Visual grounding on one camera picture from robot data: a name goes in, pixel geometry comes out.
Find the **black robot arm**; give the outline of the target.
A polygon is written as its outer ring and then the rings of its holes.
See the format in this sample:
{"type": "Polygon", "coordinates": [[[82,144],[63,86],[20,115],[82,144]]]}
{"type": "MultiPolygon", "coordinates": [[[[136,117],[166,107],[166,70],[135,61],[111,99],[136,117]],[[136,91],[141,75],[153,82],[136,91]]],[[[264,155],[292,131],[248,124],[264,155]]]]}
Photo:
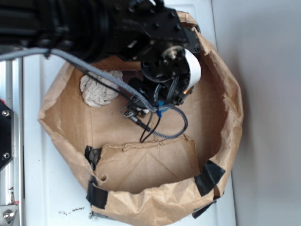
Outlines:
{"type": "Polygon", "coordinates": [[[181,105],[201,78],[196,35],[162,0],[3,0],[0,58],[57,55],[106,80],[92,63],[139,62],[143,79],[112,79],[131,93],[126,118],[181,105]]]}

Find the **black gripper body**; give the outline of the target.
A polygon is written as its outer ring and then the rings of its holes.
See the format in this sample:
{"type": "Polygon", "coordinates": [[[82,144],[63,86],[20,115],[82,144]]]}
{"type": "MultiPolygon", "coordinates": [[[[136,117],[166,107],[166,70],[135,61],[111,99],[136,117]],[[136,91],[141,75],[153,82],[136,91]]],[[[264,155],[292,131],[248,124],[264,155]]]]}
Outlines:
{"type": "Polygon", "coordinates": [[[157,62],[141,63],[142,78],[131,78],[128,84],[158,111],[160,105],[181,105],[192,92],[186,89],[189,66],[185,48],[176,46],[164,51],[157,62]]]}

